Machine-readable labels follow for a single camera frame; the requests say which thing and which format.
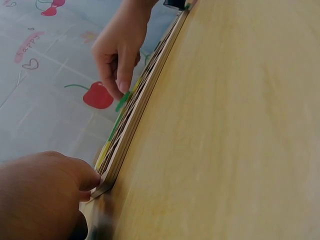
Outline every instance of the hand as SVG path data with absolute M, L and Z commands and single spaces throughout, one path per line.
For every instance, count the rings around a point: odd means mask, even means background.
M 86 162 L 43 152 L 0 165 L 0 239 L 68 240 L 86 238 L 80 200 L 100 176 Z M 72 238 L 78 228 L 80 238 Z
M 152 4 L 122 3 L 92 47 L 101 80 L 117 100 L 129 91 L 133 71 L 140 61 L 140 48 L 147 34 Z

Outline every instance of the fingernail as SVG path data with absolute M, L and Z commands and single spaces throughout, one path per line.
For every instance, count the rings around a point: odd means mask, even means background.
M 129 91 L 129 86 L 128 83 L 126 81 L 120 81 L 119 83 L 119 90 L 120 92 L 122 92 L 123 94 L 126 94 Z

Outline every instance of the black object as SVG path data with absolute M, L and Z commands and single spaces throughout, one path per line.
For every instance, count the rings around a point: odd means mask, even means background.
M 185 10 L 186 0 L 164 0 L 163 5 L 171 9 Z

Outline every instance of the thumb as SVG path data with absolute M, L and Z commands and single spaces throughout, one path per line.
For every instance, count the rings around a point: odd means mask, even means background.
M 72 158 L 71 174 L 80 191 L 90 191 L 100 184 L 100 175 L 85 161 Z
M 123 94 L 129 91 L 134 68 L 136 64 L 137 53 L 131 50 L 119 51 L 117 80 L 118 88 Z

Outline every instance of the light wood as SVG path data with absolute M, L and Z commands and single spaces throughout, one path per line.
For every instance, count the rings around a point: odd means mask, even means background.
M 198 1 L 112 190 L 113 239 L 320 239 L 319 65 L 319 0 Z

